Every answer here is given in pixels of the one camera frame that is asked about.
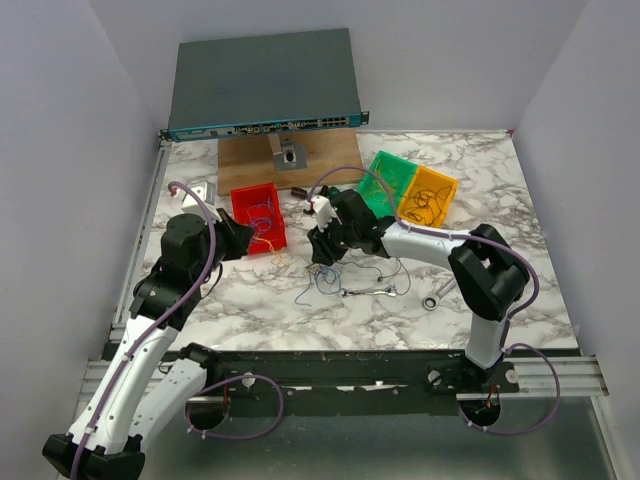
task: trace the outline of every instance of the marble tabletop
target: marble tabletop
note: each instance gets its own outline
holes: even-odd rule
[[[536,347],[577,346],[560,288],[547,252],[516,152],[506,132],[493,133],[358,133],[365,166],[379,150],[411,160],[458,179],[458,190],[443,228],[472,229],[480,223],[495,226],[507,242],[528,258],[539,277],[538,300],[516,315],[507,343],[526,342]],[[217,182],[217,141],[175,144],[164,185],[170,180],[194,184]],[[310,349],[423,349],[464,348],[471,313],[454,289],[439,307],[427,312],[421,300],[443,285],[452,274],[421,262],[405,260],[411,289],[404,296],[327,296],[309,284],[305,267],[311,261],[306,234],[315,220],[304,215],[304,203],[279,192],[288,247],[281,263],[271,253],[225,262],[224,276],[191,314],[171,347],[198,342],[210,348]],[[218,207],[233,212],[229,197],[217,197]],[[180,214],[180,201],[161,191],[146,248],[142,274],[160,255],[160,236],[167,221]],[[349,252],[344,261],[396,270],[394,259]],[[375,269],[353,264],[335,265],[346,288],[379,287]],[[406,274],[383,283],[398,291],[408,286]],[[208,285],[202,287],[203,294]],[[525,296],[531,291],[531,282]]]

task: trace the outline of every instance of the wooden board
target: wooden board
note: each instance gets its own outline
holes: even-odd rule
[[[307,149],[307,168],[277,172],[266,135],[226,138],[218,142],[218,195],[236,188],[273,182],[278,190],[310,187],[327,170],[341,165],[362,166],[360,149],[352,128],[280,134]],[[342,170],[327,178],[329,185],[357,183],[358,170]]]

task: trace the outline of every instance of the yellow bin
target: yellow bin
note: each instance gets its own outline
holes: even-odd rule
[[[441,227],[458,189],[458,181],[418,167],[398,207],[401,218],[416,225]]]

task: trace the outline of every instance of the wrench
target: wrench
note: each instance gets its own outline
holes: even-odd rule
[[[345,290],[340,292],[341,297],[355,297],[357,295],[386,295],[387,297],[395,297],[398,295],[394,287],[387,287],[384,290]]]
[[[453,277],[451,280],[441,286],[436,291],[436,293],[432,293],[431,295],[424,297],[422,299],[422,306],[425,308],[425,310],[428,310],[430,312],[434,311],[436,308],[438,308],[440,300],[442,300],[447,293],[453,290],[456,285],[456,279],[455,277]]]

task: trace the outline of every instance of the white wall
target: white wall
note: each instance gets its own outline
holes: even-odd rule
[[[640,473],[640,3],[592,0],[515,135],[580,345]]]
[[[349,27],[376,129],[514,128],[587,3],[90,1],[158,127],[167,125],[180,42]]]
[[[3,2],[0,46],[0,476],[40,480],[105,341],[155,142],[86,0]]]

